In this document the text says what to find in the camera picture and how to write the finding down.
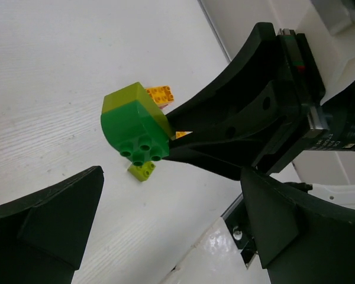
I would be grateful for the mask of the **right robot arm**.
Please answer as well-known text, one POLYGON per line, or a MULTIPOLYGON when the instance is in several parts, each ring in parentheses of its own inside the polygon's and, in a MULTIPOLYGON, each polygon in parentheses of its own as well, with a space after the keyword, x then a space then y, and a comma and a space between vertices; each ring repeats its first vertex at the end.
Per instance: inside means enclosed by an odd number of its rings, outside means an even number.
POLYGON ((355 151, 355 1, 244 1, 228 66, 167 119, 168 159, 232 180, 355 151))

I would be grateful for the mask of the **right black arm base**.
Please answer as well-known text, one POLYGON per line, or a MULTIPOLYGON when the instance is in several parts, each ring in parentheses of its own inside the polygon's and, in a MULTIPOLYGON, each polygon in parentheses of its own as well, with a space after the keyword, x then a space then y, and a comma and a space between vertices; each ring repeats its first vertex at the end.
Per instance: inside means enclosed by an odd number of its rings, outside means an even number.
POLYGON ((248 269, 255 256, 258 255, 258 252, 242 193, 225 210, 221 218, 224 220, 242 256, 243 262, 248 269))

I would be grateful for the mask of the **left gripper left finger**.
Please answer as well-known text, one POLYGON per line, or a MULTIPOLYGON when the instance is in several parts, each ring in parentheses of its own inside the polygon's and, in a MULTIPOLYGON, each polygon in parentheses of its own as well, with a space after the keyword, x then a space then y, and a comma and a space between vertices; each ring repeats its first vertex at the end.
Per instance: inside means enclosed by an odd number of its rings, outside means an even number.
POLYGON ((71 283, 104 186, 92 166, 0 205, 0 283, 71 283))

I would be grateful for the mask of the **green rounded lego brick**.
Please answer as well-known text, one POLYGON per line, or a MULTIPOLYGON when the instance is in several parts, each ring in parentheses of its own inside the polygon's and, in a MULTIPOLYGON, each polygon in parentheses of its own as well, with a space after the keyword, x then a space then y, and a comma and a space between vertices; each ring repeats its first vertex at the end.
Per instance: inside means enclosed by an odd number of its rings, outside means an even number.
POLYGON ((170 153, 167 134, 138 101, 101 114, 101 127, 107 142, 135 166, 170 153))

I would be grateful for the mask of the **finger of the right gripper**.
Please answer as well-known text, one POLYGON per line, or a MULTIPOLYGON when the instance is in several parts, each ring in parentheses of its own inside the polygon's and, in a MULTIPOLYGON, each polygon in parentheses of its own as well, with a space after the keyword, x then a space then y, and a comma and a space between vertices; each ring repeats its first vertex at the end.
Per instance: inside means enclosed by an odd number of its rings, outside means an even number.
POLYGON ((191 164, 231 180, 240 180, 242 167, 253 167, 262 173, 278 173, 279 137, 283 118, 227 118, 216 124, 169 118, 176 130, 188 130, 182 138, 170 141, 167 160, 191 164))

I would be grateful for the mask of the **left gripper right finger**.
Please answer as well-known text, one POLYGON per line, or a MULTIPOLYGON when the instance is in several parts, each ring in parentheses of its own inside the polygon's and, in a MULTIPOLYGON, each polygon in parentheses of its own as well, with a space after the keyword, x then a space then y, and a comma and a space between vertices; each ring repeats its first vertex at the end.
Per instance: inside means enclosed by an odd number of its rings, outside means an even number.
POLYGON ((243 167, 240 183, 271 283, 355 283, 355 210, 243 167))

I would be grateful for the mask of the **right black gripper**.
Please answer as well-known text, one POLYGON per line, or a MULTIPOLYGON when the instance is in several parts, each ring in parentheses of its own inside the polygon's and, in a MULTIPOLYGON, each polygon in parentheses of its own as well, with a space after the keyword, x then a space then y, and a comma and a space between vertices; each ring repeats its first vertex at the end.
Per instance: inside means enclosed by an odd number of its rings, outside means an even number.
POLYGON ((272 23, 258 22, 230 64, 167 119, 196 133, 232 118, 234 127, 264 129, 252 165, 278 173, 326 132, 324 91, 305 35, 287 28, 276 34, 272 23))

